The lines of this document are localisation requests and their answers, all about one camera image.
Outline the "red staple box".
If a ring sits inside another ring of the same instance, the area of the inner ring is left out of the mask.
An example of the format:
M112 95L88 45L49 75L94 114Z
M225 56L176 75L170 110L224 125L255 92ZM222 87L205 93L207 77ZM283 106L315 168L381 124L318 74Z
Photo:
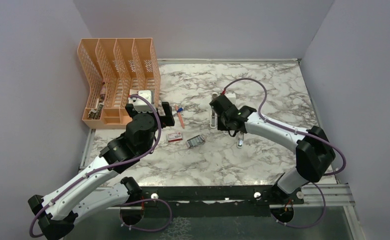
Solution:
M171 143L171 142L178 142L178 141L182 141L182 140L183 140L183 136L182 136L182 133L179 132L179 131L167 134L167 141L169 143Z

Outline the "grey staple tray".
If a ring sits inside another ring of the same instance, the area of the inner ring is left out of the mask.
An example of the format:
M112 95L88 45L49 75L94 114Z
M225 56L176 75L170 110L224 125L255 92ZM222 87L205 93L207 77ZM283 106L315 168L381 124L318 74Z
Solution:
M186 141L186 145L189 149L199 147L205 143L205 138L203 135L196 135Z

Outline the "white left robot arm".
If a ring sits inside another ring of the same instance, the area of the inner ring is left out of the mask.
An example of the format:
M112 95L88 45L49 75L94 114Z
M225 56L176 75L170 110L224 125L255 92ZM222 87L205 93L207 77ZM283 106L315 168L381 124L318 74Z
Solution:
M99 211L143 202L142 189L132 177L106 190L96 189L151 154L159 144L162 129L175 125L170 104L161 103L161 116L148 99L150 94L149 90L141 90L130 95L125 109L131 121L125 132L110 141L90 165L50 194L34 195L28 200L34 214L29 227L32 238L60 240Z

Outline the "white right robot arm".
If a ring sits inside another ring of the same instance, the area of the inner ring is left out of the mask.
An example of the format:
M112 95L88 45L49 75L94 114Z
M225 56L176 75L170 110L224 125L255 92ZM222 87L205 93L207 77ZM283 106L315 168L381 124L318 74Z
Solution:
M301 186L317 183L336 158L324 130L318 126L311 129L296 128L266 118L253 107L237 108L223 94L214 98L210 106L217 114L218 130L260 136L295 154L295 166L279 177L269 192L272 199L279 204L288 200Z

